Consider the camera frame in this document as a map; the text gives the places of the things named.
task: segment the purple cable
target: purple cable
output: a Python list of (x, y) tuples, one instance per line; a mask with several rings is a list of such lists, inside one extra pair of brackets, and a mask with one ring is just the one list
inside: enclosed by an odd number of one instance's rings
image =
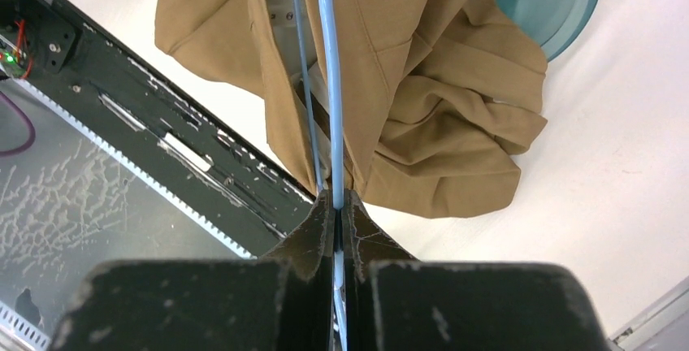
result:
[(22, 152), (31, 148), (31, 145), (36, 142), (36, 128), (33, 127), (33, 123), (28, 116), (7, 95), (0, 93), (0, 101), (5, 102), (5, 104), (7, 104), (10, 109), (21, 118), (22, 121), (24, 121), (24, 124), (28, 129), (28, 139), (22, 145), (14, 149), (0, 150), (0, 158), (7, 158), (21, 154)]

